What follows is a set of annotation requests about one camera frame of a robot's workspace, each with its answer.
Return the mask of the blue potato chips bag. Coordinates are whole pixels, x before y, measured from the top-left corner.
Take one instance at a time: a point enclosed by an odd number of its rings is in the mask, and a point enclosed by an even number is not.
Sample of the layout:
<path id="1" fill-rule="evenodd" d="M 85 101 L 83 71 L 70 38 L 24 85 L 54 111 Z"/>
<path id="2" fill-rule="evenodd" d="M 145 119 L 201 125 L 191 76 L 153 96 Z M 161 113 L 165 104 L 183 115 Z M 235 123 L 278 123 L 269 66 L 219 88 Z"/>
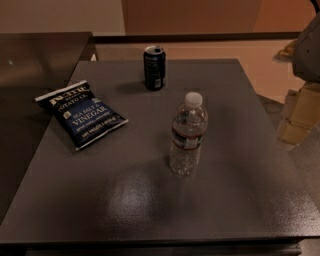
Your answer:
<path id="1" fill-rule="evenodd" d="M 36 97 L 35 101 L 55 116 L 77 150 L 128 122 L 98 99 L 86 80 Z"/>

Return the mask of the grey bag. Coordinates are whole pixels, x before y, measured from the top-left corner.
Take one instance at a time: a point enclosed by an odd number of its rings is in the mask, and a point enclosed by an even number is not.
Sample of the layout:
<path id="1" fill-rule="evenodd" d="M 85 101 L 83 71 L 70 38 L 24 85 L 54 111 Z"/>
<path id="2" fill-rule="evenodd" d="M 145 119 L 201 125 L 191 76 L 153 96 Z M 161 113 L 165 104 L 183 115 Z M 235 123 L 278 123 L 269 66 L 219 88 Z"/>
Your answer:
<path id="1" fill-rule="evenodd" d="M 320 13 L 298 36 L 292 67 L 296 77 L 304 81 L 320 82 Z"/>

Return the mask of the cardboard box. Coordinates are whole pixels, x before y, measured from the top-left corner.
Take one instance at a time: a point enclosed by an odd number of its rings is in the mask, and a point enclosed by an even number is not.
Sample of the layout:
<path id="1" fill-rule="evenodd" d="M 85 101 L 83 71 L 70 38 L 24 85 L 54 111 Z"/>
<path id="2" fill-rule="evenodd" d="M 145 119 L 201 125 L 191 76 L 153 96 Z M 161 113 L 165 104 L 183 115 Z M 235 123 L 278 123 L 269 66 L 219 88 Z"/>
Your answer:
<path id="1" fill-rule="evenodd" d="M 289 90 L 285 97 L 283 119 L 278 139 L 289 145 L 299 145 L 320 122 L 320 84 L 306 82 L 298 91 Z"/>

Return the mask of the clear plastic water bottle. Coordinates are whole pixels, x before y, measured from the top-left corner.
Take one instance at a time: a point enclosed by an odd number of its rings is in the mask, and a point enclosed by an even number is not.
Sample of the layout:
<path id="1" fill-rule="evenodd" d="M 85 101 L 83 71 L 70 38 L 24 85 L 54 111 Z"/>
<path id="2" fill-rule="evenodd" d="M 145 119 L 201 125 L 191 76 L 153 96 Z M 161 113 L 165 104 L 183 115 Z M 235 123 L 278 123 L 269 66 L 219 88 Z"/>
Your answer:
<path id="1" fill-rule="evenodd" d="M 188 92 L 172 121 L 169 164 L 174 173 L 189 176 L 197 169 L 207 127 L 208 114 L 202 95 Z"/>

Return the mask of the dark side table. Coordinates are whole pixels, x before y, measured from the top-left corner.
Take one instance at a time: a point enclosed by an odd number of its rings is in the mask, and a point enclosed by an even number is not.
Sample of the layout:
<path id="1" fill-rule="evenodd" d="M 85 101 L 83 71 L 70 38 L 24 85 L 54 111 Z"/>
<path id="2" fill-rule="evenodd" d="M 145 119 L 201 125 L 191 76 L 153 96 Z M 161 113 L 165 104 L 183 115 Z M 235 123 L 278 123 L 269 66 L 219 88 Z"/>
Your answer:
<path id="1" fill-rule="evenodd" d="M 0 34 L 0 223 L 51 120 L 35 98 L 96 54 L 90 32 Z"/>

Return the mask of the dark blue soda can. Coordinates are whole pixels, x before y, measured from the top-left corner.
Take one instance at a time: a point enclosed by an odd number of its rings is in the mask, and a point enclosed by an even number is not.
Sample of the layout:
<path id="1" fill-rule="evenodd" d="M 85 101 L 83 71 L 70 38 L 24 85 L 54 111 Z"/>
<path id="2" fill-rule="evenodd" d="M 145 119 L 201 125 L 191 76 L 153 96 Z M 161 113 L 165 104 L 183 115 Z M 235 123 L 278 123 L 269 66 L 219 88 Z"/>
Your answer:
<path id="1" fill-rule="evenodd" d="M 166 84 L 166 53 L 161 46 L 148 46 L 143 54 L 145 86 L 160 90 Z"/>

